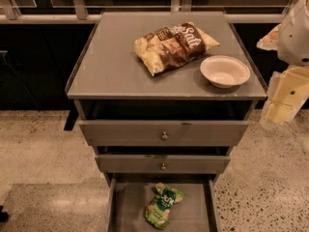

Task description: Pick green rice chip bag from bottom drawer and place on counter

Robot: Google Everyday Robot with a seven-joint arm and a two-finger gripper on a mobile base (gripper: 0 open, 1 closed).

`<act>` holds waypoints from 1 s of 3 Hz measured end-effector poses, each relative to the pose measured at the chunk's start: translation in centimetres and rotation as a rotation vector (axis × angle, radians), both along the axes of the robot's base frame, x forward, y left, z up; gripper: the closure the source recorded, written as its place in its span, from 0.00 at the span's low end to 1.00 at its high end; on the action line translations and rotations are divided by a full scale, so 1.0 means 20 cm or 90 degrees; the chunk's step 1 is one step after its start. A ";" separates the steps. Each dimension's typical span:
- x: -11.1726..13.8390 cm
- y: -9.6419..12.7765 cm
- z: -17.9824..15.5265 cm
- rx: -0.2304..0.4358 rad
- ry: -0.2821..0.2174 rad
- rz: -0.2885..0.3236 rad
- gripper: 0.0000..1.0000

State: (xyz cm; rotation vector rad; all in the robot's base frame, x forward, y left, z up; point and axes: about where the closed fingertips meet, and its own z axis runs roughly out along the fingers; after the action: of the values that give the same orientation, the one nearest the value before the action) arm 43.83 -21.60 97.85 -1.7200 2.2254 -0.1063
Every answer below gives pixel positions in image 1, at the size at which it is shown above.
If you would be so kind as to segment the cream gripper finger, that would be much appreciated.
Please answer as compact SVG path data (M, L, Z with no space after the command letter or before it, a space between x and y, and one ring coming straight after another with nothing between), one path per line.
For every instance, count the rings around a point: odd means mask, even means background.
M270 78L260 124L272 130L293 120L309 99L309 68L290 65Z
M277 50L278 49L278 32L280 24L271 29L264 37L259 39L256 46L262 50Z

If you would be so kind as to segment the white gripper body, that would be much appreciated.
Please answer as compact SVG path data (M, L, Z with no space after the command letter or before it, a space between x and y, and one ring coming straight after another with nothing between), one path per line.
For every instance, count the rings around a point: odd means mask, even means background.
M309 66L309 0L298 0L278 32L278 58L290 65Z

